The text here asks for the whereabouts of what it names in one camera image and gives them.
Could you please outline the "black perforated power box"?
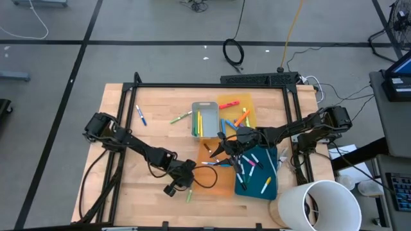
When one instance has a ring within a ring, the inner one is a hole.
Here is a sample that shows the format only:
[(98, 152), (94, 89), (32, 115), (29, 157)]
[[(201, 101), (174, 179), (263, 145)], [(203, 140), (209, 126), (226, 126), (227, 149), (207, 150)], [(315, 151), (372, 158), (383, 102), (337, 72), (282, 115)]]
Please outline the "black perforated power box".
[(262, 73), (262, 74), (237, 74), (220, 77), (222, 84), (242, 85), (285, 85), (299, 81), (299, 73)]

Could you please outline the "clear plastic cup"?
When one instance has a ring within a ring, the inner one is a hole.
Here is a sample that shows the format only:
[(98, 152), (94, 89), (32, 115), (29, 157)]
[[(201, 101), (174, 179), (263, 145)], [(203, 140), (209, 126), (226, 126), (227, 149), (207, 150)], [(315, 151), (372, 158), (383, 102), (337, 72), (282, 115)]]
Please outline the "clear plastic cup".
[(352, 177), (349, 175), (339, 175), (335, 178), (335, 181), (341, 185), (343, 185), (345, 188), (347, 188), (349, 191), (353, 190), (355, 188), (355, 181)]

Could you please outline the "yellow capped white marker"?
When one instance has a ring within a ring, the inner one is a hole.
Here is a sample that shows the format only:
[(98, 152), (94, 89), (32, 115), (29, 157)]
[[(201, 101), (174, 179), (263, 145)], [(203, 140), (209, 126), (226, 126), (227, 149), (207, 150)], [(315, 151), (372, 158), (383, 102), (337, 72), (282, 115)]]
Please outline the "yellow capped white marker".
[(267, 189), (268, 185), (271, 183), (271, 181), (272, 181), (272, 177), (269, 176), (269, 177), (267, 178), (267, 180), (265, 181), (262, 189), (261, 189), (261, 194), (263, 194), (263, 193), (266, 191), (266, 189)]

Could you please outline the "grey desk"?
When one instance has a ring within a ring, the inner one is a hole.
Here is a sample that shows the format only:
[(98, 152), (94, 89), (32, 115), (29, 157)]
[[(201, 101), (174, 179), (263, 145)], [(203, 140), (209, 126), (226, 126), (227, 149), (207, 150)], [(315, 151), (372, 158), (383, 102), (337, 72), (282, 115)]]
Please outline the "grey desk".
[(381, 72), (370, 72), (369, 78), (390, 154), (411, 158), (411, 101), (389, 101)]

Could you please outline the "black laptop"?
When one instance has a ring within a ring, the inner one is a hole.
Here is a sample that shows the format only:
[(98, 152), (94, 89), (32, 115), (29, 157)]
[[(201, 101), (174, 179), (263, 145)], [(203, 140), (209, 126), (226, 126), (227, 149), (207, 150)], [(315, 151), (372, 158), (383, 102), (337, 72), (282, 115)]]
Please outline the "black laptop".
[(383, 73), (381, 86), (389, 101), (411, 101), (411, 51)]

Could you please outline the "blue capped white marker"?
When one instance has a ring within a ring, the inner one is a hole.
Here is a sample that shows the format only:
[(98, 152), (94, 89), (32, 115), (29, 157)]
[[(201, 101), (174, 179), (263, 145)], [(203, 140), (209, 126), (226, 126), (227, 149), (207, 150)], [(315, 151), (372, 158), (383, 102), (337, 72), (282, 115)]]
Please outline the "blue capped white marker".
[(146, 120), (145, 120), (145, 118), (144, 118), (144, 115), (143, 115), (143, 113), (142, 113), (142, 111), (141, 111), (141, 109), (139, 108), (138, 105), (136, 105), (136, 109), (137, 109), (137, 112), (138, 112), (138, 114), (139, 114), (139, 117), (141, 118), (144, 126), (147, 126), (147, 123), (146, 123)]

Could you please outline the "orange marker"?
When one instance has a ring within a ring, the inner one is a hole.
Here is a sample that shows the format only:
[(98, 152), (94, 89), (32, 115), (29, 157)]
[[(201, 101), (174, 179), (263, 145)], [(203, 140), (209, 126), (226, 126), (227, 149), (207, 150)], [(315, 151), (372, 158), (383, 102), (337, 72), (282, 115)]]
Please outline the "orange marker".
[(237, 120), (237, 123), (235, 124), (235, 126), (237, 126), (238, 127), (238, 125), (239, 125), (239, 123), (242, 123), (244, 120), (245, 120), (245, 117), (246, 117), (246, 115), (249, 115), (250, 114), (250, 110), (247, 110), (247, 113), (246, 114), (242, 114), (242, 116), (240, 116)]

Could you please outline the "black capped white marker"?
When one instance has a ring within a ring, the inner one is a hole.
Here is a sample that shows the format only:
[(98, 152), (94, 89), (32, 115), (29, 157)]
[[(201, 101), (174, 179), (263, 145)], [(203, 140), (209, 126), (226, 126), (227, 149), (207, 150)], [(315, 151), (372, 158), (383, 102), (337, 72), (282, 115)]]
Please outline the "black capped white marker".
[(263, 166), (263, 164), (259, 161), (259, 159), (258, 159), (253, 153), (251, 153), (250, 155), (251, 155), (251, 157), (254, 159), (254, 162), (257, 164), (257, 166), (258, 166), (259, 168), (263, 169), (264, 166)]
[(241, 177), (241, 175), (239, 173), (236, 173), (236, 177), (240, 182), (241, 188), (246, 191), (247, 190), (247, 186), (245, 185), (243, 178)]

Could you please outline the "white cylindrical lamp shade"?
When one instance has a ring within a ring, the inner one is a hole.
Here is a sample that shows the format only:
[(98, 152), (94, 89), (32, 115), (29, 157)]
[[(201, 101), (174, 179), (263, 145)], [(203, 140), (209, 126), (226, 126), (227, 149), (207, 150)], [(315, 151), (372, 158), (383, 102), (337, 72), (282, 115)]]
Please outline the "white cylindrical lamp shade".
[[(312, 225), (306, 217), (304, 201), (310, 194), (318, 207), (318, 220)], [(279, 216), (294, 231), (359, 231), (362, 223), (360, 206), (343, 185), (320, 180), (293, 187), (278, 199)]]

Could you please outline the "yellow translucent plastic tray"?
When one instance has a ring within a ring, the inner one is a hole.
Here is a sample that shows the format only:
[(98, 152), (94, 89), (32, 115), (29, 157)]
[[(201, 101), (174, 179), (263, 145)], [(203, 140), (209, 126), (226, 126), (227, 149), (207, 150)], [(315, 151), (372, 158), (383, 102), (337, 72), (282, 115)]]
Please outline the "yellow translucent plastic tray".
[(243, 115), (243, 108), (245, 108), (245, 111), (250, 111), (250, 113), (248, 114), (249, 125), (251, 128), (255, 128), (257, 125), (256, 111), (254, 110), (251, 93), (220, 94), (216, 99), (216, 102), (219, 105), (225, 105), (232, 103), (233, 101), (239, 101), (240, 103), (238, 105), (220, 109), (220, 118), (229, 120), (231, 123), (234, 123), (235, 119), (238, 119)]

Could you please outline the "orange translucent plastic bin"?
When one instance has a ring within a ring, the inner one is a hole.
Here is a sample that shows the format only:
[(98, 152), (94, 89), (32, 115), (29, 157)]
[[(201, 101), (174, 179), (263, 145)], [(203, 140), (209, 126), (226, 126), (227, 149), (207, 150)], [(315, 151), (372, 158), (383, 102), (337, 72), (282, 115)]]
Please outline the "orange translucent plastic bin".
[[(235, 171), (232, 167), (207, 166), (201, 162), (219, 162), (228, 158), (225, 152), (214, 158), (210, 156), (217, 149), (219, 139), (201, 139), (197, 155), (197, 168), (194, 170), (196, 182), (193, 191), (196, 194), (204, 196), (225, 196), (231, 197), (234, 194)], [(209, 153), (204, 144), (207, 144), (212, 153)]]

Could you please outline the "red capped marker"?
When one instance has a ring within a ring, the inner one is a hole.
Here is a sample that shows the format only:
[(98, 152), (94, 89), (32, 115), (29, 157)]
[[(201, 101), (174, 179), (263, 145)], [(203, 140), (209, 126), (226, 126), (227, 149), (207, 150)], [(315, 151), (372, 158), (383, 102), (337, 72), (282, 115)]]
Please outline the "red capped marker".
[(222, 109), (225, 109), (225, 108), (237, 106), (239, 104), (240, 104), (240, 101), (238, 101), (238, 100), (237, 101), (231, 101), (229, 103), (224, 103), (224, 104), (219, 105), (219, 109), (222, 110)]

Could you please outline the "grey cart foot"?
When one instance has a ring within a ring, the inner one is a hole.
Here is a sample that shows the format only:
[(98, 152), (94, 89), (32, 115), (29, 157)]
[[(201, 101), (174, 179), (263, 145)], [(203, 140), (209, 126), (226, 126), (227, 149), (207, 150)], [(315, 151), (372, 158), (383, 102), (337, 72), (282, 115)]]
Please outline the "grey cart foot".
[(11, 0), (14, 5), (19, 4), (52, 4), (61, 5), (62, 7), (68, 7), (67, 0)]
[(30, 75), (22, 72), (0, 71), (0, 79), (30, 81)]

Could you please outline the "round wooden lamp base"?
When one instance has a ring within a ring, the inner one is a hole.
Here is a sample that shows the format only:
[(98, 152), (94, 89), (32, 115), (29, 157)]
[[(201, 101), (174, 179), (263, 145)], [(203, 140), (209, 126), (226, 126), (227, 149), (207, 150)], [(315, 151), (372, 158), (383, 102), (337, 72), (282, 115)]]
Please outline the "round wooden lamp base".
[(286, 223), (282, 220), (279, 214), (279, 199), (281, 197), (281, 194), (278, 194), (276, 199), (270, 201), (268, 203), (268, 214), (271, 218), (271, 220), (279, 225), (281, 228), (288, 228)]

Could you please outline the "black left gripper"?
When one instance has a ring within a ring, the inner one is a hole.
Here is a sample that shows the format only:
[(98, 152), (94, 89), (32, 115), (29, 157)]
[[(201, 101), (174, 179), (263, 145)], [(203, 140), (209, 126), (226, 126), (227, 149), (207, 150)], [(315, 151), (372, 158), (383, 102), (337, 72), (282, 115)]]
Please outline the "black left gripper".
[(193, 170), (196, 165), (196, 162), (190, 159), (187, 159), (185, 162), (181, 160), (171, 160), (166, 173), (173, 181), (164, 188), (164, 193), (173, 197), (176, 191), (184, 191), (191, 187), (194, 181)]

